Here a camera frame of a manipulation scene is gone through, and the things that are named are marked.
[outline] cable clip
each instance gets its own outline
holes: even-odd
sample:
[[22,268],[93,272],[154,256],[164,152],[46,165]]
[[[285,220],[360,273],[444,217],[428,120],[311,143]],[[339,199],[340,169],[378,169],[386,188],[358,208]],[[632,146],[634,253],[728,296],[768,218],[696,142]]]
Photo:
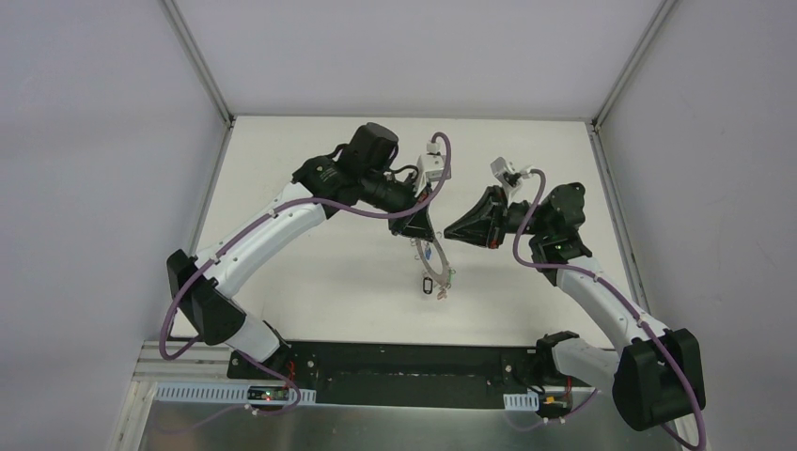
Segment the cable clip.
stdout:
[[423,282],[421,283],[421,289],[423,290],[424,294],[431,294],[434,291],[434,281],[431,280],[431,277],[424,275]]
[[426,143],[426,153],[429,155],[440,155],[440,143],[429,141]]
[[643,322],[648,324],[649,317],[650,315],[648,315],[647,313],[639,312],[639,319],[636,321],[636,325],[641,328]]

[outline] aluminum frame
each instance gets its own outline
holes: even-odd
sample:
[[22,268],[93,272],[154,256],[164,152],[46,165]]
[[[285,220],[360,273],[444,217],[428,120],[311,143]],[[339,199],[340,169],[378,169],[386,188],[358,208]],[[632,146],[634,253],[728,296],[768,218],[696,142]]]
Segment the aluminum frame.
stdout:
[[[623,67],[612,90],[604,101],[600,112],[591,121],[585,121],[584,118],[572,119],[579,122],[584,121],[586,123],[586,131],[589,135],[596,165],[598,166],[601,176],[604,195],[609,201],[609,210],[612,222],[615,225],[615,233],[623,258],[623,266],[626,270],[626,276],[631,282],[632,295],[637,303],[645,309],[648,309],[649,306],[642,286],[639,270],[636,266],[636,260],[626,227],[621,200],[617,192],[617,186],[612,178],[610,165],[602,146],[601,125],[611,113],[612,107],[628,86],[628,82],[633,77],[635,71],[640,67],[651,44],[658,37],[666,20],[679,2],[680,0],[662,0],[656,13],[651,18],[648,27],[633,49],[632,54]],[[213,79],[210,68],[180,13],[177,0],[161,0],[161,4],[164,9],[164,15],[174,28],[180,46],[194,66],[197,77],[208,92],[220,118],[227,125],[225,137],[219,149],[219,155],[213,169],[211,180],[203,198],[202,210],[194,230],[192,231],[190,250],[193,252],[197,246],[199,232],[205,223],[212,193],[218,180],[219,173],[221,172],[224,157],[227,153],[227,146],[233,132],[236,115],[230,112],[219,86]],[[528,120],[566,119],[528,118]],[[167,346],[176,348],[181,345],[182,343],[180,342],[170,342]],[[138,450],[147,423],[149,408],[155,398],[157,386],[160,381],[227,381],[227,363],[229,362],[230,353],[231,349],[227,347],[197,345],[187,351],[179,362],[166,362],[161,359],[157,351],[157,342],[145,342],[108,449],[114,451]],[[264,382],[266,381],[257,381],[257,383],[261,385],[264,384]],[[696,428],[693,417],[684,417],[676,420],[675,426],[676,431],[686,440],[692,442],[696,441]]]

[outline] black base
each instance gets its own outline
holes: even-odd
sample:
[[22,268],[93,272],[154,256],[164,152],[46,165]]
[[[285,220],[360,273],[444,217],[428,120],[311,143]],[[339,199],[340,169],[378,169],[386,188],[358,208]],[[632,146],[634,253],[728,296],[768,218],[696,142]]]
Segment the black base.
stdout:
[[[323,404],[503,409],[504,394],[541,384],[519,374],[536,358],[533,347],[290,344],[297,385],[316,390]],[[271,379],[237,352],[230,361],[236,363],[227,370],[231,379]]]

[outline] white cable tie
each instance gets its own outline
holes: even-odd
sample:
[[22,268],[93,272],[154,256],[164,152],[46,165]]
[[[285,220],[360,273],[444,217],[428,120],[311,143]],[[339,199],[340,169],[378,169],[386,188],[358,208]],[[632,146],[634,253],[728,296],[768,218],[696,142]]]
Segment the white cable tie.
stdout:
[[647,313],[645,313],[645,312],[640,312],[640,313],[639,313],[639,319],[636,321],[636,325],[637,325],[638,327],[642,327],[642,323],[643,323],[643,322],[645,322],[645,323],[648,323],[648,322],[649,322],[649,317],[650,317],[650,315],[648,315]]
[[521,177],[523,177],[524,179],[531,179],[532,177],[534,177],[534,174],[531,172],[532,169],[534,169],[534,166],[532,165],[528,165],[523,169],[521,169],[520,171]]
[[440,155],[440,143],[429,141],[426,143],[426,153],[429,155]]

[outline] white wall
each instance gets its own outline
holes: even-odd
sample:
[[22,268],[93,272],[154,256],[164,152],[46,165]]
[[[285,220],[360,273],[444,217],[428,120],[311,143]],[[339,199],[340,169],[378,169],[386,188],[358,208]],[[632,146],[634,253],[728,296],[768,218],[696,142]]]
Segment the white wall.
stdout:
[[594,117],[660,0],[180,0],[235,114]]
[[0,448],[99,450],[223,126],[158,2],[0,6]]
[[603,127],[651,309],[700,340],[714,449],[791,449],[797,3],[681,2]]

